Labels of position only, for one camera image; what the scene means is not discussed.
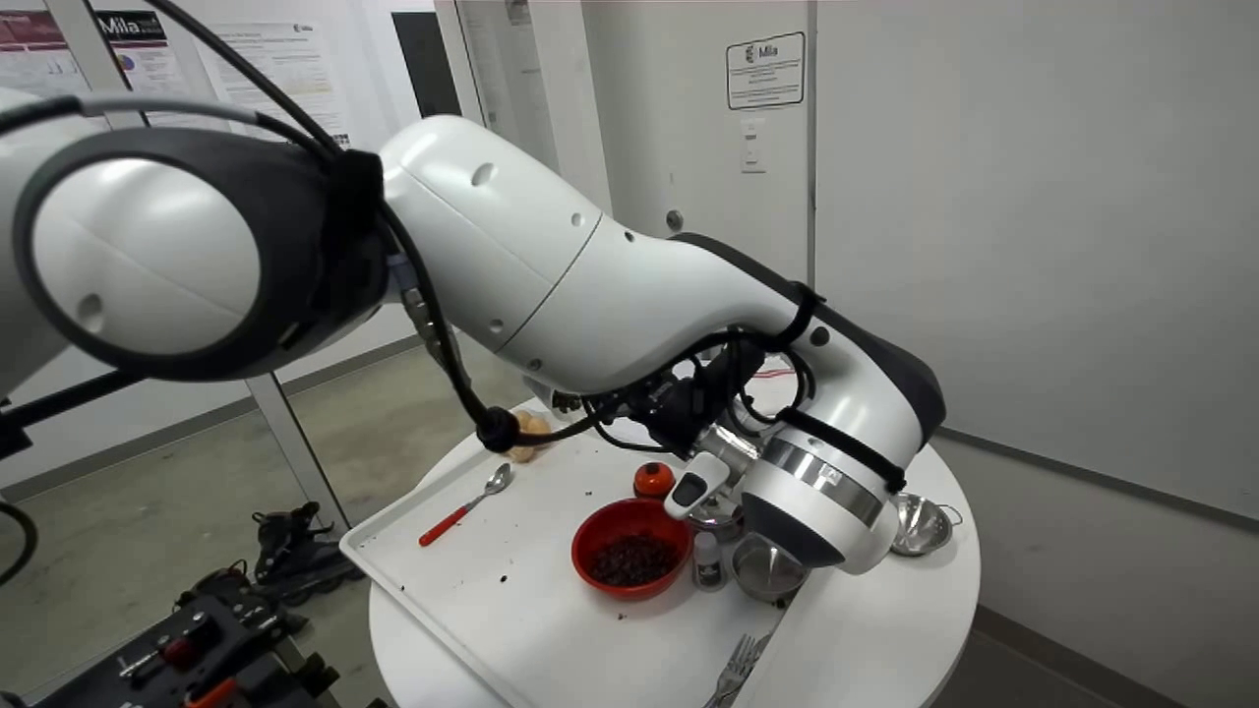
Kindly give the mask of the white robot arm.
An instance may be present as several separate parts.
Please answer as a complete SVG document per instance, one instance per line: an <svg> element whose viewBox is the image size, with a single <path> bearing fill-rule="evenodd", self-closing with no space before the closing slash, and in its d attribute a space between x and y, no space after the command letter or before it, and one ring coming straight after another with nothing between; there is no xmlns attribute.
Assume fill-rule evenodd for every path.
<svg viewBox="0 0 1259 708"><path fill-rule="evenodd" d="M4 324L31 371L74 346L132 377L224 383L288 367L401 299L480 442L480 342L676 455L763 359L805 395L738 470L753 533L860 574L894 497L945 422L935 374L810 286L712 238L644 238L501 134L435 116L360 154L282 117L154 96L12 96L4 105Z"/></svg>

